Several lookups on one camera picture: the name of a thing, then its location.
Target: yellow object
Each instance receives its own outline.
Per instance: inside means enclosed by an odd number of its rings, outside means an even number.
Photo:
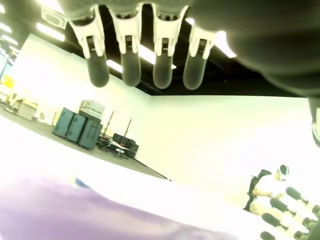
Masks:
[[[5,75],[3,78],[4,82],[2,84],[12,89],[15,85],[15,81],[13,80],[13,78],[9,75]]]

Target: purple fabric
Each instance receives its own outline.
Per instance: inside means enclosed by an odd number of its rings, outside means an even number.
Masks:
[[[236,240],[135,209],[89,188],[25,180],[0,189],[0,240]]]

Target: floor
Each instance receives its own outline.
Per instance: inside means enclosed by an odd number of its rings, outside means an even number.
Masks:
[[[96,157],[98,159],[102,159],[104,161],[119,165],[119,166],[127,168],[127,169],[131,169],[131,170],[134,170],[134,171],[137,171],[140,173],[148,174],[148,175],[163,179],[163,177],[161,175],[157,174],[155,171],[144,166],[143,164],[141,164],[140,162],[138,162],[135,159],[132,159],[132,158],[129,158],[129,159],[122,159],[121,158],[120,159],[120,158],[114,157],[112,155],[112,153],[104,152],[104,151],[98,149],[97,147],[93,150],[87,150],[87,149],[84,149],[84,148],[76,145],[75,143],[69,142],[61,137],[58,137],[58,136],[52,134],[52,132],[54,130],[54,126],[50,126],[46,123],[41,123],[41,122],[37,121],[36,119],[29,121],[23,117],[20,117],[20,116],[17,116],[15,114],[12,114],[10,112],[5,111],[3,107],[0,107],[0,116],[3,116],[16,124],[19,124],[19,125],[23,126],[24,128],[29,129],[30,131],[33,131],[33,132],[38,133],[44,137],[47,137],[47,138],[52,139],[56,142],[59,142],[69,148],[78,150],[79,152],[82,152],[84,154]]]

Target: fluorescent light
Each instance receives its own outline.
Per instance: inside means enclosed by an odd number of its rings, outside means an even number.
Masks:
[[[186,17],[185,21],[189,23],[191,26],[195,25],[195,20],[192,17]]]
[[[156,53],[141,44],[139,45],[139,56],[153,65],[156,64]]]
[[[57,0],[38,0],[38,2],[49,9],[52,9],[58,13],[64,14],[64,11]]]
[[[185,19],[191,26],[195,25],[195,20],[192,17]],[[228,58],[234,58],[237,55],[231,50],[227,42],[227,33],[225,31],[217,31],[215,36],[215,42],[217,48],[219,48]]]
[[[122,66],[110,59],[108,59],[106,61],[106,64],[110,67],[110,68],[113,68],[114,70],[118,71],[119,73],[123,73],[124,72],[124,69],[122,68]]]
[[[5,7],[2,4],[0,4],[0,13],[4,14],[5,12],[6,12]]]
[[[37,28],[40,32],[42,32],[42,33],[44,33],[44,34],[47,34],[47,35],[49,35],[49,36],[51,36],[51,37],[54,37],[55,39],[58,39],[58,40],[60,40],[60,41],[62,41],[62,42],[65,41],[65,35],[63,35],[62,33],[58,32],[58,31],[56,31],[56,30],[53,30],[52,28],[50,28],[50,27],[48,27],[48,26],[45,26],[45,25],[37,22],[37,23],[36,23],[36,28]]]
[[[16,49],[16,48],[13,47],[13,46],[10,46],[10,45],[9,45],[9,48],[10,48],[12,51],[16,52],[16,53],[19,53],[19,52],[20,52],[19,49]]]
[[[11,44],[14,44],[14,45],[18,45],[18,42],[16,40],[14,40],[13,38],[7,36],[7,35],[4,35],[2,34],[2,37],[4,40],[6,40],[7,42],[11,43]]]
[[[3,24],[2,22],[0,22],[0,29],[2,29],[3,31],[6,31],[8,33],[12,33],[11,28],[5,24]]]

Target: black ceiling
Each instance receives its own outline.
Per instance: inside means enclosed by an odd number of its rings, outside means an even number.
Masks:
[[[12,33],[8,33],[18,41],[21,49],[30,33],[45,39],[56,46],[84,57],[77,38],[67,25],[65,30],[56,28],[41,18],[41,5],[37,0],[0,0],[5,8],[5,13],[0,13],[0,22],[8,25]],[[102,23],[105,34],[105,48],[108,59],[120,63],[120,51],[116,40],[115,29],[112,18],[105,6],[100,7]],[[55,40],[46,36],[36,29],[36,23],[40,22],[48,27],[64,33],[65,42]],[[183,85],[183,72],[189,47],[189,34],[191,26],[182,21],[178,43],[175,47],[173,64],[172,83],[167,89],[157,89],[153,84],[153,65],[141,59],[142,77],[141,83],[137,86],[140,90],[150,95],[248,95],[248,96],[278,96],[296,97],[296,95],[280,90],[267,82],[259,73],[253,72],[235,58],[228,58],[215,46],[212,48],[205,67],[205,74],[202,85],[197,90],[188,90]],[[0,41],[1,47],[8,49],[8,43]],[[150,5],[144,5],[142,10],[142,37],[141,44],[154,50],[153,44],[153,12]],[[118,78],[121,74],[110,68],[110,73]]]

